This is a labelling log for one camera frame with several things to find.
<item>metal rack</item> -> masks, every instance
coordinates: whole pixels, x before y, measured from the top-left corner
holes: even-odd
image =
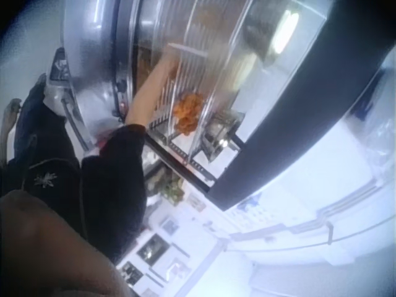
[[[152,66],[168,43],[179,45],[181,55],[176,78],[169,79],[162,91],[150,135],[208,181],[216,178],[194,161],[194,157],[200,152],[200,138],[210,117],[220,105],[224,106],[217,95],[226,84],[232,84],[230,81],[241,70],[235,49],[251,3],[252,0],[162,0],[154,26]],[[200,93],[205,98],[199,126],[188,151],[173,142],[180,133],[175,131],[177,119],[172,111],[184,93]]]

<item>hand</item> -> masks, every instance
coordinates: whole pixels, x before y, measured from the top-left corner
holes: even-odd
[[[4,110],[2,118],[2,132],[8,135],[12,128],[15,126],[20,111],[21,99],[12,99]]]
[[[154,115],[157,101],[161,96],[166,81],[177,71],[179,58],[177,51],[165,48],[154,70],[137,92],[125,120],[126,125],[138,124],[148,127]]]

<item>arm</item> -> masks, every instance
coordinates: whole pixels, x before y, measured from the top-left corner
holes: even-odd
[[[173,69],[164,57],[136,95],[126,118],[99,157],[82,163],[84,215],[88,241],[113,262],[135,240],[143,220],[146,195],[142,169],[145,127]]]

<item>fried food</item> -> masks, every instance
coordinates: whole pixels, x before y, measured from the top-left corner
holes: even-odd
[[[200,113],[204,107],[204,98],[201,94],[190,93],[185,95],[173,108],[173,116],[179,119],[175,129],[185,136],[190,135],[198,127]]]

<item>food warmer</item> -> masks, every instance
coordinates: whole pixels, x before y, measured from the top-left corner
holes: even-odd
[[[227,210],[343,117],[394,33],[371,1],[66,0],[62,43],[62,102],[86,151],[123,124],[164,47],[180,52],[147,145]],[[187,93],[204,99],[188,136],[173,113]]]

